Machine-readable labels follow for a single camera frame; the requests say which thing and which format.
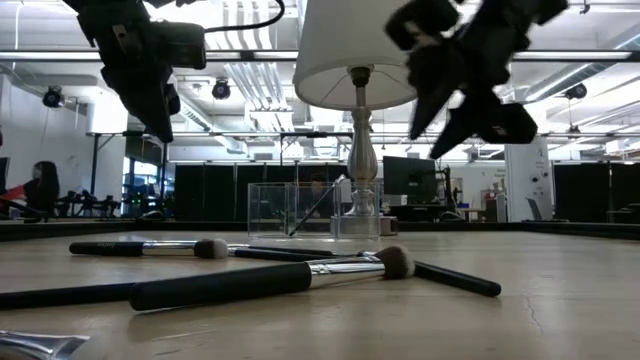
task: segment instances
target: black partition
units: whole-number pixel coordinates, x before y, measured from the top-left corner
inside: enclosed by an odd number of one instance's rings
[[[613,210],[640,203],[640,164],[611,164]]]
[[[174,191],[176,220],[204,220],[204,170],[202,165],[176,167]]]
[[[238,165],[235,221],[247,221],[249,184],[265,183],[268,169],[264,165]]]
[[[336,181],[336,179],[339,178],[340,175],[349,177],[349,174],[347,173],[346,165],[329,165],[327,172],[329,174],[327,177],[327,181],[329,182]]]
[[[572,222],[607,222],[609,164],[554,165],[555,217]]]
[[[203,180],[204,221],[234,221],[236,209],[233,165],[205,165]]]
[[[182,221],[247,221],[248,186],[252,183],[327,182],[347,175],[345,165],[178,165],[176,219]]]
[[[267,180],[270,183],[285,183],[296,181],[296,166],[267,166]]]

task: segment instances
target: brush handle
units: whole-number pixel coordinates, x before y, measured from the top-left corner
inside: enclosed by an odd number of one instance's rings
[[[0,309],[28,309],[125,301],[129,298],[133,285],[134,283],[106,284],[4,293],[0,294]]]
[[[281,252],[286,252],[291,254],[319,255],[319,256],[324,256],[325,259],[336,256],[336,254],[333,251],[329,251],[329,250],[279,248],[279,247],[271,247],[271,246],[253,246],[253,245],[250,245],[249,249],[281,251]]]
[[[273,250],[261,250],[251,248],[238,248],[231,250],[231,256],[247,259],[261,259],[261,260],[273,260],[273,261],[290,261],[301,262],[309,260],[324,260],[329,258],[325,255],[314,255],[305,253],[290,253],[286,251],[273,251]]]
[[[111,241],[111,242],[75,242],[69,245],[69,252],[80,255],[100,256],[142,256],[144,242]]]
[[[309,265],[295,263],[138,283],[129,304],[137,311],[155,310],[294,293],[310,285]]]
[[[416,261],[415,264],[416,271],[414,275],[419,278],[435,281],[440,284],[457,287],[459,289],[489,297],[498,296],[500,295],[500,292],[502,292],[500,284],[493,281],[429,265],[419,261]]]

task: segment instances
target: computer monitor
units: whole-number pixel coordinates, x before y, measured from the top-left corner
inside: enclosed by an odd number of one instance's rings
[[[0,195],[7,191],[7,177],[9,176],[9,158],[0,158]]]
[[[433,160],[384,156],[385,195],[407,195],[411,200],[431,202],[438,194]]]

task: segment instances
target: wooden table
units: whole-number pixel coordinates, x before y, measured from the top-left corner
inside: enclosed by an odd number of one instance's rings
[[[245,234],[122,233],[0,243],[3,291],[179,277],[266,262],[74,257],[73,241]],[[0,312],[0,329],[91,335],[97,359],[638,359],[640,243],[532,233],[405,233],[417,260],[502,284],[484,298],[422,279],[136,313],[128,303]],[[315,240],[335,250],[353,243]]]

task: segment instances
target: brush bristles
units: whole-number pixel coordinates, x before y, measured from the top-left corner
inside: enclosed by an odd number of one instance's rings
[[[389,280],[405,279],[413,275],[415,264],[409,251],[398,245],[389,246],[375,255],[384,264],[384,278]]]
[[[223,239],[213,239],[213,258],[224,259],[229,255],[227,242]]]
[[[202,259],[224,259],[229,254],[227,242],[222,239],[205,239],[196,242],[193,254]]]

